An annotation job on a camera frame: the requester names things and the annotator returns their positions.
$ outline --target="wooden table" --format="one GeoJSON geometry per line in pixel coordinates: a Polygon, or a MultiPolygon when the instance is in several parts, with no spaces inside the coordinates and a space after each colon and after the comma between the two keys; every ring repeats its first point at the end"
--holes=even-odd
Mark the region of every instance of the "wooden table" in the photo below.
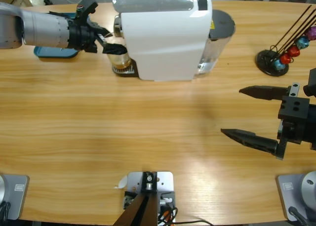
{"type": "MultiPolygon", "coordinates": [[[[290,143],[279,161],[220,129],[276,138],[280,102],[238,90],[307,84],[315,67],[313,43],[283,77],[267,76],[254,64],[306,6],[214,1],[237,30],[214,70],[191,82],[117,77],[100,47],[98,54],[81,52],[69,60],[40,60],[32,46],[2,50],[0,171],[30,177],[21,218],[112,224],[122,213],[123,190],[114,189],[119,180],[131,171],[165,170],[174,174],[178,220],[284,220],[276,177],[315,170],[316,152],[307,143],[290,143]]],[[[32,10],[72,12],[75,5],[32,10]]],[[[112,30],[115,14],[111,4],[100,4],[91,19],[112,30]]]]}

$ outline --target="sticker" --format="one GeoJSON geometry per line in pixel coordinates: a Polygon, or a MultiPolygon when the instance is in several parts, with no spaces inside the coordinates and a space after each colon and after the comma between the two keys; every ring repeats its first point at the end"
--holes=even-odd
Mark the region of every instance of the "sticker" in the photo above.
{"type": "Polygon", "coordinates": [[[293,190],[293,184],[291,182],[283,183],[284,190],[293,190]]]}
{"type": "Polygon", "coordinates": [[[24,191],[25,185],[22,184],[16,184],[14,191],[24,191]]]}
{"type": "Polygon", "coordinates": [[[211,22],[211,29],[215,29],[215,24],[214,24],[214,21],[212,20],[211,22]]]}

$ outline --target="yellow label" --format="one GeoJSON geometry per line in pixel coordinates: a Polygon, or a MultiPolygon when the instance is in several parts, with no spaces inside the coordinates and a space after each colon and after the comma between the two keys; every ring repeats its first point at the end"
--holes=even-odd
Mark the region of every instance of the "yellow label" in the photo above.
{"type": "Polygon", "coordinates": [[[211,29],[215,29],[215,25],[214,25],[213,20],[212,20],[212,22],[211,22],[211,29]]]}

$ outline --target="white coffee machine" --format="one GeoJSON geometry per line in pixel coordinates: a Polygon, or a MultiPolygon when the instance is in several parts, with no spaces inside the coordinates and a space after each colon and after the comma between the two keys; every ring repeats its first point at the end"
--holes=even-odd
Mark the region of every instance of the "white coffee machine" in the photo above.
{"type": "Polygon", "coordinates": [[[114,34],[126,50],[107,51],[113,71],[142,80],[191,80],[212,21],[211,0],[113,0],[114,34]]]}

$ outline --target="red bead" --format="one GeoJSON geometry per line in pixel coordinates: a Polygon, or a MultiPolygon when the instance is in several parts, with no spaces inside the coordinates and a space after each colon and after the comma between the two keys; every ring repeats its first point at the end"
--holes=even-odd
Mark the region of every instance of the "red bead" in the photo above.
{"type": "Polygon", "coordinates": [[[291,56],[288,53],[284,53],[280,57],[280,61],[282,64],[289,64],[291,62],[291,56]]]}
{"type": "Polygon", "coordinates": [[[299,48],[296,45],[290,46],[290,48],[287,50],[287,53],[291,57],[297,57],[297,56],[299,56],[301,54],[299,48]]]}

